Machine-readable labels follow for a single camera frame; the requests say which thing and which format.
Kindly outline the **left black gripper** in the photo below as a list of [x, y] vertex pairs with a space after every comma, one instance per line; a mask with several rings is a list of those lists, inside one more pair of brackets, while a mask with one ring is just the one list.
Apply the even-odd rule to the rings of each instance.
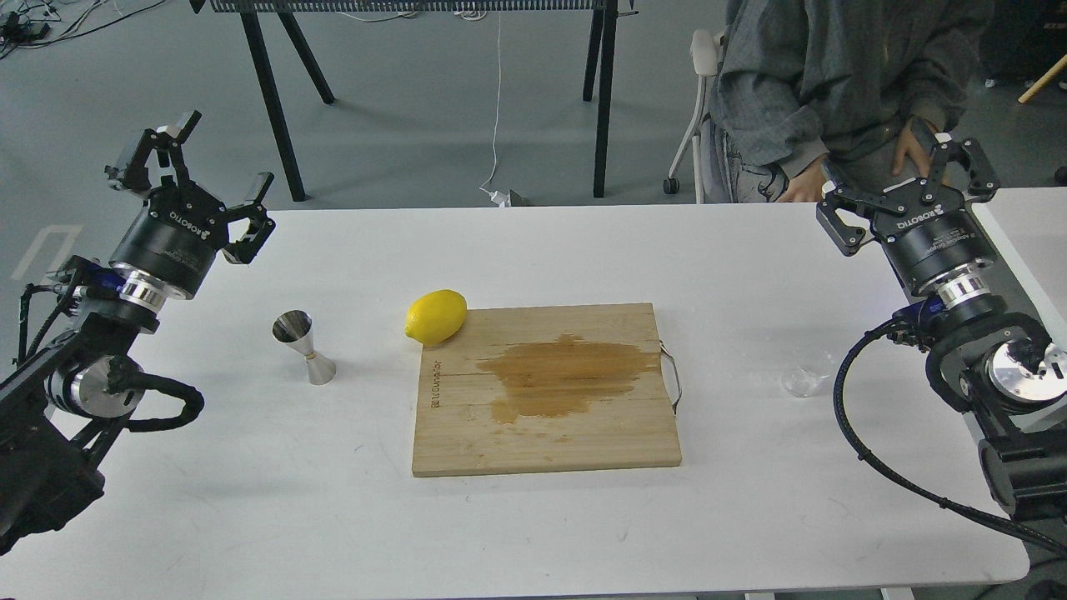
[[[274, 181], [270, 172], [257, 174], [239, 205], [223, 202], [192, 183], [184, 164], [184, 142], [202, 119], [198, 110], [182, 114], [174, 125], [145, 129], [123, 149], [117, 165], [106, 165], [109, 187], [146, 198], [133, 224], [109, 258], [118, 271], [138, 270], [168, 284], [173, 295], [191, 299], [213, 265], [218, 250], [228, 263], [251, 263], [277, 227], [262, 205]], [[153, 187], [148, 159], [156, 153], [161, 168], [171, 168], [171, 181]], [[226, 224], [248, 221], [236, 242], [229, 242]]]

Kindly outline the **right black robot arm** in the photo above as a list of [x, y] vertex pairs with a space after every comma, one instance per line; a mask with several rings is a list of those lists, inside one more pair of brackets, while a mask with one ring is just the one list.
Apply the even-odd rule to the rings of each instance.
[[[816, 206], [822, 227], [845, 256], [879, 243], [904, 293], [917, 299], [865, 332], [843, 357], [832, 384], [839, 429], [858, 459], [889, 481], [983, 527], [1064, 556], [1063, 543], [1030, 527], [1064, 517], [1064, 439], [1014, 425], [1016, 415], [1064, 397], [1064, 350], [1044, 323], [1012, 312], [984, 280], [996, 250], [970, 206], [989, 202], [1001, 181], [980, 141], [957, 142], [923, 124], [911, 130], [931, 161], [925, 176], [876, 193], [854, 185], [832, 161], [823, 165], [824, 198]], [[957, 413], [975, 416], [980, 465], [1002, 516], [908, 481], [854, 432], [844, 407], [846, 377], [859, 353], [881, 338], [923, 351], [931, 390]]]

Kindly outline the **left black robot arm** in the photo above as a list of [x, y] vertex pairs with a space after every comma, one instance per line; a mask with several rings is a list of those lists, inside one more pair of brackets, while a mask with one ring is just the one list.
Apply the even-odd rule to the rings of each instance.
[[[27, 535], [64, 528], [102, 498], [99, 464], [120, 433], [184, 427], [205, 406], [195, 386], [143, 372], [128, 354], [138, 334], [158, 329], [168, 298], [195, 296], [218, 254], [250, 263], [275, 228], [262, 205], [271, 173], [235, 207], [192, 181], [184, 142], [200, 119], [194, 110], [146, 129], [103, 170], [112, 188], [143, 200], [106, 265], [71, 256], [51, 285], [23, 288], [22, 337], [31, 296], [47, 290], [58, 300], [33, 342], [20, 340], [16, 372], [3, 383], [4, 553]], [[60, 315], [70, 327], [45, 344]]]

